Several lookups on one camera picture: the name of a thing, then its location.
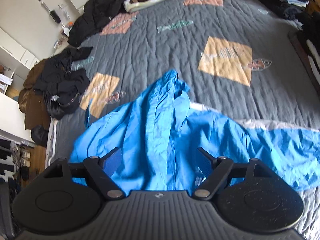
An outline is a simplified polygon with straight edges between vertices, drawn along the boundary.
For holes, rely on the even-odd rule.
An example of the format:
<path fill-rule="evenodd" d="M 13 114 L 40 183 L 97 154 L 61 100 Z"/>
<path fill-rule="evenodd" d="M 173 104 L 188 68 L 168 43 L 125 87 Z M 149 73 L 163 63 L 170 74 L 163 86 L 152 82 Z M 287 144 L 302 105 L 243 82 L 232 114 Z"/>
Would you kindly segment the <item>brown garment pile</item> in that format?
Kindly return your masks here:
<path fill-rule="evenodd" d="M 42 126 L 45 130 L 49 129 L 51 118 L 44 104 L 43 95 L 35 94 L 33 89 L 44 69 L 45 62 L 46 59 L 41 60 L 29 71 L 18 96 L 19 109 L 25 114 L 25 129 L 32 130 L 36 126 Z"/>

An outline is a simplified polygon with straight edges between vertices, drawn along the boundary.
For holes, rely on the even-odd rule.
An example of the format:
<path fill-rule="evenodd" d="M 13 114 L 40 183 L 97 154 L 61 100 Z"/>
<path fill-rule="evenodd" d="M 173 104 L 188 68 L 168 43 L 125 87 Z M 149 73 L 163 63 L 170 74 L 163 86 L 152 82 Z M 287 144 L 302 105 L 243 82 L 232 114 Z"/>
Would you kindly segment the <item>white cabinet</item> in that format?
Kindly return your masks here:
<path fill-rule="evenodd" d="M 1 65 L 9 68 L 14 74 L 25 80 L 33 66 L 39 62 L 39 59 L 2 28 L 0 29 L 0 46 Z"/>

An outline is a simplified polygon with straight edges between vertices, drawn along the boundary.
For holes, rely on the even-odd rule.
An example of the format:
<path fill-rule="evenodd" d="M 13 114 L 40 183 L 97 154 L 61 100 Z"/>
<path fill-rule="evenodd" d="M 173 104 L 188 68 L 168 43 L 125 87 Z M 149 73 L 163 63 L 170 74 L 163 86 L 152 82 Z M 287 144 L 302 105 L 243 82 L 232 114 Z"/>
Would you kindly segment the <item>black coat on bed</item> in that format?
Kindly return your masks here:
<path fill-rule="evenodd" d="M 74 22 L 68 44 L 78 47 L 90 36 L 99 33 L 119 14 L 125 0 L 89 0 L 84 13 Z"/>

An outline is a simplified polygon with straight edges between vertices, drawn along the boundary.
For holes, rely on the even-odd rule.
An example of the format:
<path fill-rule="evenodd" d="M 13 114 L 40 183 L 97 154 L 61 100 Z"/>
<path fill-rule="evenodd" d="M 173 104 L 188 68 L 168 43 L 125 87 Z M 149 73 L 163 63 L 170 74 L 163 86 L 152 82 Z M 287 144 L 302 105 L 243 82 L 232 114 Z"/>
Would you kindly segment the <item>blue zip-up jacket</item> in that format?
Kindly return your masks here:
<path fill-rule="evenodd" d="M 125 192 L 186 190 L 211 173 L 200 149 L 236 163 L 258 158 L 296 191 L 319 185 L 319 131 L 273 120 L 233 120 L 192 103 L 189 86 L 165 73 L 135 101 L 92 123 L 78 137 L 70 162 L 121 155 L 107 174 Z"/>

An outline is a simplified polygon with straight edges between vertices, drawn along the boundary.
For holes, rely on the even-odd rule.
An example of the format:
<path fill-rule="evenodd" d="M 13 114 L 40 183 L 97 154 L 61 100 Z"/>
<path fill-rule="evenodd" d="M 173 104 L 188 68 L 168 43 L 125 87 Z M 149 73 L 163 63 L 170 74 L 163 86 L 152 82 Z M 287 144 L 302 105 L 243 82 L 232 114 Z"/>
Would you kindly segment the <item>black clothes pile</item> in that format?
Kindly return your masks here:
<path fill-rule="evenodd" d="M 45 60 L 44 69 L 33 89 L 42 95 L 51 118 L 60 120 L 72 114 L 80 105 L 80 96 L 90 84 L 86 70 L 72 70 L 72 63 L 89 57 L 93 47 L 67 47 L 61 53 Z"/>

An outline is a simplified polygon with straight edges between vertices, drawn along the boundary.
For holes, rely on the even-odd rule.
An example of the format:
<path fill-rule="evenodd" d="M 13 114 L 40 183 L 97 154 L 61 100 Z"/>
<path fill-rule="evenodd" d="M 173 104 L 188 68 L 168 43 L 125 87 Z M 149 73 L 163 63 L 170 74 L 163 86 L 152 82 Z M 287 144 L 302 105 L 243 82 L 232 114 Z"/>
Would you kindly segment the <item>black hairbrush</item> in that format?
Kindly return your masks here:
<path fill-rule="evenodd" d="M 55 10 L 51 10 L 49 14 L 57 24 L 61 23 L 61 18 Z"/>

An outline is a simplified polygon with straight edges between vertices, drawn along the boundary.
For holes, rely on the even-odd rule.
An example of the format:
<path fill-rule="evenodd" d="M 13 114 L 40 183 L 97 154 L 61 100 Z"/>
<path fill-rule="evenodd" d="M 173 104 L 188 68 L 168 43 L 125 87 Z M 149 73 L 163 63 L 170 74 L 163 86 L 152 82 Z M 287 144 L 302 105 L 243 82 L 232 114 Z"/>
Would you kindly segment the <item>grey patchwork quilt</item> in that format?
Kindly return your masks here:
<path fill-rule="evenodd" d="M 90 85 L 79 108 L 50 125 L 46 163 L 70 156 L 94 122 L 135 101 L 173 70 L 199 103 L 233 120 L 273 120 L 319 131 L 319 95 L 296 41 L 298 24 L 258 0 L 167 0 L 116 16 L 83 47 L 73 70 Z M 319 185 L 297 191 L 304 211 L 296 230 L 319 239 Z"/>

